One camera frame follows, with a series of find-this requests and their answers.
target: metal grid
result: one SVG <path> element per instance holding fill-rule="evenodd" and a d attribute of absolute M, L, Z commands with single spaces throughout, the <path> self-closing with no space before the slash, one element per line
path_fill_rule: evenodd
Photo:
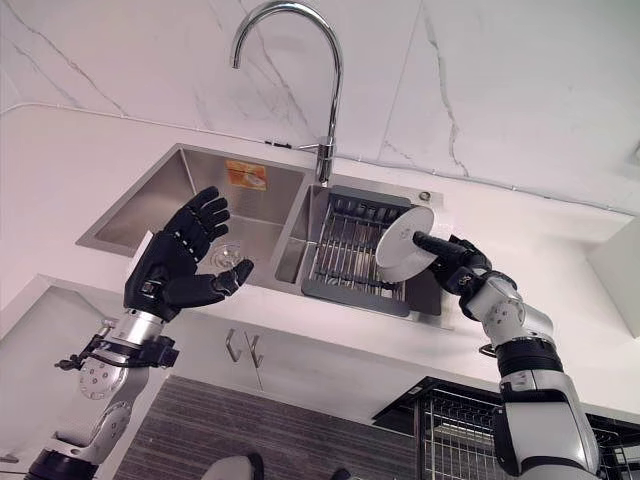
<path fill-rule="evenodd" d="M 505 480 L 493 451 L 494 403 L 434 389 L 424 399 L 423 480 Z"/>
<path fill-rule="evenodd" d="M 487 402 L 433 389 L 420 400 L 421 480 L 505 480 L 493 450 L 493 409 Z M 629 480 L 631 468 L 616 432 L 593 428 L 603 480 Z"/>
<path fill-rule="evenodd" d="M 378 242 L 398 214 L 393 208 L 331 199 L 309 279 L 403 301 L 404 282 L 383 282 L 375 260 Z"/>
<path fill-rule="evenodd" d="M 629 480 L 631 468 L 616 432 L 594 428 L 600 446 L 600 478 L 603 480 Z"/>

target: white countertop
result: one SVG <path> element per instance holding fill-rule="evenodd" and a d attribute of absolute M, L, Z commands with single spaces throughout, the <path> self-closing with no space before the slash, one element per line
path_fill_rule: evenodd
<path fill-rule="evenodd" d="M 313 167 L 311 154 L 134 120 L 21 107 L 0 119 L 2 316 L 0 338 L 46 288 L 38 275 L 121 293 L 128 258 L 76 240 L 174 144 Z M 565 370 L 594 413 L 640 422 L 640 340 L 634 340 L 586 260 L 630 217 L 493 187 L 336 160 L 334 171 L 444 195 L 454 233 L 514 278 L 547 313 Z M 480 324 L 457 299 L 452 329 L 405 321 L 247 285 L 203 308 L 226 317 L 423 365 L 472 383 L 498 380 Z"/>

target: orange sticker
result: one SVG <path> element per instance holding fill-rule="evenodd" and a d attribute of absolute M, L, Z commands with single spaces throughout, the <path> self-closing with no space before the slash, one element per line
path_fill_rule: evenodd
<path fill-rule="evenodd" d="M 267 169 L 264 165 L 227 160 L 229 183 L 236 187 L 267 191 Z"/>

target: drying rack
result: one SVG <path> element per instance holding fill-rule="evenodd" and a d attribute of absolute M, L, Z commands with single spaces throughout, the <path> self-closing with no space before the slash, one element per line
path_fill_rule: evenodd
<path fill-rule="evenodd" d="M 405 282 L 382 281 L 375 256 L 384 232 L 409 208 L 406 198 L 333 187 L 303 293 L 407 316 Z"/>
<path fill-rule="evenodd" d="M 415 409 L 420 480 L 505 480 L 493 449 L 493 409 L 499 401 L 482 400 L 445 388 L 421 394 Z M 628 480 L 632 470 L 623 439 L 601 428 L 600 417 L 589 416 L 601 454 L 599 477 Z"/>

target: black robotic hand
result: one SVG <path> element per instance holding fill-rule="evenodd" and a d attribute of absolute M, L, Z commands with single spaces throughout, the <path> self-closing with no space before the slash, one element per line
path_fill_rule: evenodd
<path fill-rule="evenodd" d="M 451 235 L 449 241 L 415 232 L 413 243 L 437 255 L 429 265 L 438 284 L 447 292 L 460 296 L 460 308 L 465 316 L 477 320 L 466 308 L 467 303 L 482 288 L 489 276 L 504 278 L 517 290 L 516 283 L 504 273 L 492 269 L 491 261 L 474 244 Z"/>
<path fill-rule="evenodd" d="M 232 295 L 245 282 L 253 262 L 242 260 L 215 275 L 196 275 L 211 242 L 226 234 L 226 199 L 218 189 L 202 190 L 156 233 L 125 284 L 125 308 L 172 320 L 182 308 L 209 305 Z"/>

